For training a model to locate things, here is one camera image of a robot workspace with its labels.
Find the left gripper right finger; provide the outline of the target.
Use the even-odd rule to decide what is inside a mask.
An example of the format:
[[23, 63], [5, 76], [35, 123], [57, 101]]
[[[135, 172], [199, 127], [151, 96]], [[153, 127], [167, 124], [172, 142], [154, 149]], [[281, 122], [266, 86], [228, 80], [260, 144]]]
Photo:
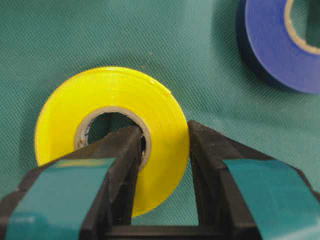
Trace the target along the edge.
[[317, 240], [320, 194], [297, 167], [188, 122], [198, 222], [226, 240]]

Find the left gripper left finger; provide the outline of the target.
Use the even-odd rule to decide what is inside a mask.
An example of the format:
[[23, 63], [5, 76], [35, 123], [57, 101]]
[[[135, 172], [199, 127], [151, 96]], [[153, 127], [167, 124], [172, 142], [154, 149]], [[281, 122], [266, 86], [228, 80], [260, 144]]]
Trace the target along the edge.
[[3, 240], [100, 240], [132, 221], [142, 131], [128, 126], [25, 174], [0, 202]]

